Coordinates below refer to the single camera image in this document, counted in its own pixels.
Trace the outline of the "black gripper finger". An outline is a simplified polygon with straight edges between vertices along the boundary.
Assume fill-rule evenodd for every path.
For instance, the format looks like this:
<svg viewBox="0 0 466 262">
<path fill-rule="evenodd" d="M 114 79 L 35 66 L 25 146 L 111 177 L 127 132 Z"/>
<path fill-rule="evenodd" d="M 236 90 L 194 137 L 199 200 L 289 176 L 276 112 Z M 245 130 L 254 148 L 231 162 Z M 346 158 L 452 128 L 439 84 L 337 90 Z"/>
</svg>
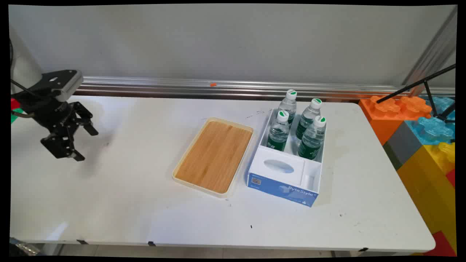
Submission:
<svg viewBox="0 0 466 262">
<path fill-rule="evenodd" d="M 71 121 L 78 126 L 83 126 L 91 136 L 97 136 L 99 133 L 92 123 L 92 113 L 80 102 L 73 102 L 70 104 L 72 109 Z"/>
<path fill-rule="evenodd" d="M 57 159 L 75 159 L 77 162 L 85 160 L 85 156 L 75 149 L 73 138 L 68 135 L 50 133 L 40 143 Z"/>
</svg>

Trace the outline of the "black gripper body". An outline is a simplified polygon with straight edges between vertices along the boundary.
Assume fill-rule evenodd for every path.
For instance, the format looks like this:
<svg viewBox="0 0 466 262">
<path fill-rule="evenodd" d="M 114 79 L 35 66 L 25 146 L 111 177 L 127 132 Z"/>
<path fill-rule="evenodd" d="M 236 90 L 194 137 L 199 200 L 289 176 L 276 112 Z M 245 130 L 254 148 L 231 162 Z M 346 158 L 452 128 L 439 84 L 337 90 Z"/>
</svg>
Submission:
<svg viewBox="0 0 466 262">
<path fill-rule="evenodd" d="M 76 132 L 76 103 L 58 101 L 56 98 L 40 98 L 27 92 L 21 93 L 22 118 L 31 118 L 50 133 L 60 133 L 61 129 L 70 127 L 71 134 Z"/>
</svg>

